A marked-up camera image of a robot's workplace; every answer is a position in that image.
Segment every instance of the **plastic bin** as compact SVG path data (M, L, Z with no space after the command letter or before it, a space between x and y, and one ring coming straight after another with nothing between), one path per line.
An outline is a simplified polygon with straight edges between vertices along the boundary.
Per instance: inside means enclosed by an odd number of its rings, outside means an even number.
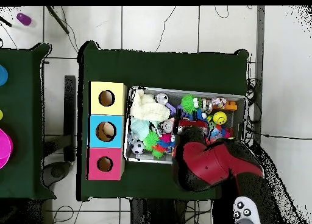
M158 88L148 88L148 87L132 87L129 89L129 95L127 98L127 120L126 120L126 130L125 130L125 141L124 141L124 157L128 161L137 161L141 163L163 163L163 164L172 164L171 154L166 154L160 159L152 156L151 152L145 151L140 158L136 158L136 155L132 153L130 144L128 144L128 134L130 131L130 101L132 98L132 93L136 89L144 89L144 93L157 95L158 93L165 93L168 95L169 103L176 107L181 104L181 99L186 94L192 94L195 97L203 98L214 98L214 97L223 97L228 101L234 101L237 104L236 111L226 111L223 112L227 115L227 122L224 124L225 128L234 129L234 137L238 139L244 139L246 134L246 122L247 122L247 98L240 95L230 95L230 94L216 94L216 93L199 93L195 91L179 91L175 89L158 89Z

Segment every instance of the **small ball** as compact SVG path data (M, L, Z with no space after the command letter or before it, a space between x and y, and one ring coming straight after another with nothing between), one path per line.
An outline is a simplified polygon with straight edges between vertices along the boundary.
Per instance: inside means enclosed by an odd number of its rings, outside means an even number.
M144 144L143 144L143 142L141 142L141 141L134 142L131 145L131 151L134 154L136 154L136 155L142 154L144 152Z
M227 115L223 111L215 112L213 115L213 122L217 125L223 125L227 122Z

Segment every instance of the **purple object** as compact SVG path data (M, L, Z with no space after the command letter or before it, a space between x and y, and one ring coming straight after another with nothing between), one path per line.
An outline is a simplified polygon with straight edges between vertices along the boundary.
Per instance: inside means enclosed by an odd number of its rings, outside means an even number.
M23 13L18 13L16 18L18 21L20 21L25 26L28 26L32 23L32 18L30 18L29 16L27 16Z
M174 107L174 106L172 106L172 105L170 105L169 103L166 103L166 105L165 105L167 108L169 108L170 109L170 115L171 116L173 116L173 115L175 115L175 113L177 112L177 110L176 110L176 108Z

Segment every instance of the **circular hole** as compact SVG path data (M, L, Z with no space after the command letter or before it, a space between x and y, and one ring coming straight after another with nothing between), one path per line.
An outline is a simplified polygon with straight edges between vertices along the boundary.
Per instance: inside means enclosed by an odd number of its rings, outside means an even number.
M99 103L102 106L109 107L115 102L115 95L111 91L102 91L99 95Z
M116 136L116 127L111 122L100 123L95 130L96 137L103 142L110 142Z
M97 163L98 163L97 168L103 172L111 171L111 169L113 167L112 159L110 159L109 157L106 157L106 156L99 158Z

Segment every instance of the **green table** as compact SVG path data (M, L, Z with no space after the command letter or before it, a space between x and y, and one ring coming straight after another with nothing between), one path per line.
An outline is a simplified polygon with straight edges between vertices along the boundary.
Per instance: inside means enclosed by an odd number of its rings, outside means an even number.
M0 169L0 198L55 198L41 182L43 114L41 62L50 50L38 44L30 50L0 49L0 64L8 71L0 86L0 121L13 140L13 153Z
M85 179L87 153L88 82L123 82L132 86L246 95L248 52L235 54L151 53L103 51L87 41L79 51L77 199L88 197L174 198L181 200L216 199L220 187L205 192L178 189L165 164L126 161L121 181Z

